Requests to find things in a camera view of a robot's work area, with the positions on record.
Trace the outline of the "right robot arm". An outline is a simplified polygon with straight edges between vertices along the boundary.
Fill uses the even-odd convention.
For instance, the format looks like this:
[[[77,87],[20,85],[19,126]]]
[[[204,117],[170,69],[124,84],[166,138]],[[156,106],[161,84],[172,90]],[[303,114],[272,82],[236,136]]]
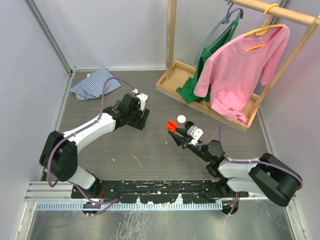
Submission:
[[[274,204],[286,207],[303,187],[302,178],[270,153],[252,159],[226,156],[220,140],[200,140],[203,131],[195,125],[188,128],[167,127],[177,146],[189,149],[207,163],[208,173],[219,179],[219,191],[225,197],[248,192],[265,195]]]

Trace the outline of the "orange earbud charging case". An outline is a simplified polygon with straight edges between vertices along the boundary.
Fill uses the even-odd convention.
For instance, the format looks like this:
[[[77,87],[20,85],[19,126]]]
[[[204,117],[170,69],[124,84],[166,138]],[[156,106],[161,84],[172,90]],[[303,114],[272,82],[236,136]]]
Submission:
[[[171,133],[174,133],[177,129],[177,123],[174,121],[174,120],[169,120],[167,122],[167,124],[165,125],[165,128],[171,132]]]

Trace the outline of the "wooden clothes rack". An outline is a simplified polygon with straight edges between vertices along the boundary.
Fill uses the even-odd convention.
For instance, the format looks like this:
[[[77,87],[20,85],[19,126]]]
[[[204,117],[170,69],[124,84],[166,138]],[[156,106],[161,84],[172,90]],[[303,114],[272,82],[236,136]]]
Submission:
[[[270,16],[284,19],[293,23],[307,26],[307,30],[305,31],[304,35],[301,37],[292,52],[288,55],[286,60],[279,67],[274,75],[274,78],[264,88],[261,95],[257,95],[255,93],[251,95],[249,102],[246,104],[243,110],[243,113],[247,118],[246,124],[242,124],[239,121],[228,121],[227,119],[216,113],[214,110],[212,110],[209,107],[209,104],[204,101],[192,102],[188,105],[189,107],[211,118],[214,118],[234,129],[237,129],[242,133],[246,133],[250,129],[262,101],[266,98],[270,90],[280,79],[287,67],[291,64],[291,62],[294,60],[294,58],[297,56],[297,54],[300,52],[300,50],[320,25],[320,17],[303,14],[280,6],[272,6],[271,4],[258,0],[231,0],[230,3],[252,9],[257,12],[266,13]],[[176,92],[176,88],[181,87],[189,77],[193,76],[193,74],[196,72],[196,69],[181,61],[173,60],[176,9],[177,1],[169,0],[167,8],[166,70],[156,82],[155,88],[157,91],[185,104],[186,102]]]

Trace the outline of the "white earbud charging case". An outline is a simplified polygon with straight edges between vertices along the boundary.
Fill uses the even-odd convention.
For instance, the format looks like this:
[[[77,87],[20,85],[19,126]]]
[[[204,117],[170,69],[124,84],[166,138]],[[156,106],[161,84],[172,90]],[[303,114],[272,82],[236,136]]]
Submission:
[[[184,124],[186,122],[187,118],[184,116],[184,115],[178,115],[177,118],[176,118],[176,121],[179,123],[179,124]]]

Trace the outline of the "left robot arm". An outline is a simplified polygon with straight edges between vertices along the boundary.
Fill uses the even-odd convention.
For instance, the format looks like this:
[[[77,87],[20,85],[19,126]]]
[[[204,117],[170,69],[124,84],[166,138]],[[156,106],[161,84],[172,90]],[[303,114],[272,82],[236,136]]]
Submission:
[[[60,133],[52,131],[45,142],[39,163],[47,170],[50,187],[57,181],[72,183],[88,197],[95,198],[102,190],[98,177],[78,164],[78,154],[87,145],[126,125],[142,130],[150,114],[146,108],[148,95],[127,93],[116,105],[103,108],[99,115],[83,125]]]

